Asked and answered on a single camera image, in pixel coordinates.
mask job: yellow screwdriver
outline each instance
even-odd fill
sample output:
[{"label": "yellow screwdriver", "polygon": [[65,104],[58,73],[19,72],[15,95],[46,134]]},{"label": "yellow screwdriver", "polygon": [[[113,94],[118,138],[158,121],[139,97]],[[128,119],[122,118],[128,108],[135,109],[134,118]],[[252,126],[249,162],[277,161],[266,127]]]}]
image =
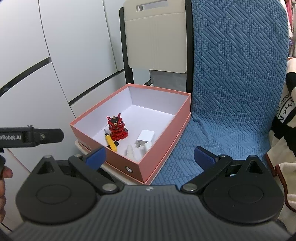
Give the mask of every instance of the yellow screwdriver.
[{"label": "yellow screwdriver", "polygon": [[117,147],[115,146],[115,144],[114,144],[111,136],[108,134],[108,132],[106,131],[106,129],[104,129],[104,131],[105,131],[106,141],[108,142],[111,150],[117,151]]}]

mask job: blue quilted cover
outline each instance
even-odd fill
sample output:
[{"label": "blue quilted cover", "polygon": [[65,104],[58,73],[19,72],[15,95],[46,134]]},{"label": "blue quilted cover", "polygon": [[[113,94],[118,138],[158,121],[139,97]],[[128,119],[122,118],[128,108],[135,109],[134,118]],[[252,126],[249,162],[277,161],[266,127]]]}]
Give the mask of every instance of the blue quilted cover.
[{"label": "blue quilted cover", "polygon": [[192,118],[152,185],[181,187],[200,174],[198,145],[235,159],[270,148],[288,57],[285,10],[278,0],[192,0],[192,13]]}]

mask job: human hand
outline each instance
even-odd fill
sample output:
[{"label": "human hand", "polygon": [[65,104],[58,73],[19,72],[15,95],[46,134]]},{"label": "human hand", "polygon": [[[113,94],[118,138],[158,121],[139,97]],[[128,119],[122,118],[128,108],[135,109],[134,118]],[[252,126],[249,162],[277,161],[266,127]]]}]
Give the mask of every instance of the human hand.
[{"label": "human hand", "polygon": [[0,179],[0,223],[5,217],[4,205],[6,204],[5,198],[5,182],[4,178],[12,178],[12,170],[8,167],[4,167],[2,171],[2,177]]}]

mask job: white cabinet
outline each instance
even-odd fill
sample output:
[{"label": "white cabinet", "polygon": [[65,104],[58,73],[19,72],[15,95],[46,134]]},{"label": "white cabinet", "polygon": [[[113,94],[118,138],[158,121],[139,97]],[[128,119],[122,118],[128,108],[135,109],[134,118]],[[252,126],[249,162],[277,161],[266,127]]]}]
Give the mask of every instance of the white cabinet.
[{"label": "white cabinet", "polygon": [[4,153],[1,153],[1,155],[6,159],[5,166],[8,166],[13,172],[12,178],[5,179],[6,205],[4,209],[6,211],[6,216],[3,223],[10,229],[14,230],[22,223],[22,218],[15,204],[15,196],[24,181],[29,176],[29,172],[7,149],[4,149]]},{"label": "white cabinet", "polygon": [[0,1],[0,88],[49,57],[38,0]]},{"label": "white cabinet", "polygon": [[[125,2],[125,0],[103,1],[116,67],[117,70],[120,71],[124,67],[120,36],[119,9],[123,7],[123,3]],[[149,70],[133,69],[133,78],[135,84],[145,84],[148,80],[150,80]]]},{"label": "white cabinet", "polygon": [[83,96],[80,100],[71,105],[71,109],[76,117],[80,116],[88,109],[105,99],[113,92],[120,89],[126,84],[124,72],[112,77],[105,83],[99,85],[97,88]]},{"label": "white cabinet", "polygon": [[18,160],[32,171],[44,155],[68,159],[77,153],[75,136],[70,122],[75,119],[63,94],[51,63],[24,78],[0,98],[0,126],[60,128],[64,132],[61,143],[43,144],[33,148],[11,148]]},{"label": "white cabinet", "polygon": [[116,72],[102,1],[40,0],[48,50],[68,102]]}]

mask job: pink box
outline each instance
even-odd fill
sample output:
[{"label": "pink box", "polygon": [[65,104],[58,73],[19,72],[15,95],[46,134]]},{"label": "pink box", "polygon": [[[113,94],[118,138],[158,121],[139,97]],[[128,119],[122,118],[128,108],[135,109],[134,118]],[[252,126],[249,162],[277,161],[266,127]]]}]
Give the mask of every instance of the pink box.
[{"label": "pink box", "polygon": [[[107,116],[121,113],[128,137],[118,141],[117,152],[106,148],[106,163],[140,184],[149,184],[189,122],[190,98],[185,92],[127,84],[72,121],[70,126],[78,141],[89,150],[106,147]],[[141,130],[155,132],[148,152],[142,146],[136,148]],[[128,145],[133,146],[135,160],[125,156]]]}]

